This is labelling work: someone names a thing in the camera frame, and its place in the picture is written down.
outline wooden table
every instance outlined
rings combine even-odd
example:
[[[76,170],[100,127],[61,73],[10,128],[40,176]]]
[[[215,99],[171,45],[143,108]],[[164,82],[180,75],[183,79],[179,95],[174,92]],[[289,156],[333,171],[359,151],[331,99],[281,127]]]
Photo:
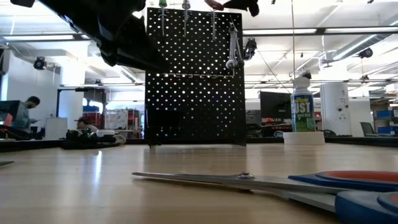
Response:
[[[143,180],[131,172],[286,177],[324,170],[398,170],[398,150],[327,144],[247,148],[122,146],[1,154],[1,223],[338,223],[332,213],[272,195],[224,187]]]

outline scissors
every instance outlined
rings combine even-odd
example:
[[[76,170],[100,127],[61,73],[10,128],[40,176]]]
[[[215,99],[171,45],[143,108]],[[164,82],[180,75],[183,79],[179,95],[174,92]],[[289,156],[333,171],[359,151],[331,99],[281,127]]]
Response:
[[[262,190],[334,212],[348,224],[398,223],[398,172],[328,171],[287,178],[257,177],[246,171],[237,175],[132,174]]]
[[[8,164],[12,164],[14,161],[0,161],[0,166],[5,166]]]

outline blue bin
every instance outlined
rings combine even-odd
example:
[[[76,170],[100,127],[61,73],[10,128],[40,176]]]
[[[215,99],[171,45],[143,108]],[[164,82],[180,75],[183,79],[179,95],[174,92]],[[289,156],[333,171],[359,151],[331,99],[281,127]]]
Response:
[[[378,111],[376,114],[378,118],[389,118],[394,116],[394,112],[389,110]]]
[[[398,127],[397,126],[379,126],[379,127],[377,127],[378,134],[390,134],[391,131],[395,131],[396,133],[398,133]]]

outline green label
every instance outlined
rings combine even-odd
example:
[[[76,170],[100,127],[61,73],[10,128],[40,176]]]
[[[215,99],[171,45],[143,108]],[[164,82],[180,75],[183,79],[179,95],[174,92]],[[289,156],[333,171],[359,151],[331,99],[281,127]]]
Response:
[[[292,127],[294,132],[315,131],[312,95],[292,95]]]

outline white container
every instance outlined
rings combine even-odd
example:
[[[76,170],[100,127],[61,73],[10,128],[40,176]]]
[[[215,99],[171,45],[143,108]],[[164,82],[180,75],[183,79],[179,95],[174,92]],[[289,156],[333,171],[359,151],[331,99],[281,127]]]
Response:
[[[323,132],[284,133],[286,145],[321,146],[325,144]]]
[[[298,77],[294,80],[294,85],[295,90],[291,97],[293,132],[315,132],[313,94],[307,89],[310,80]]]

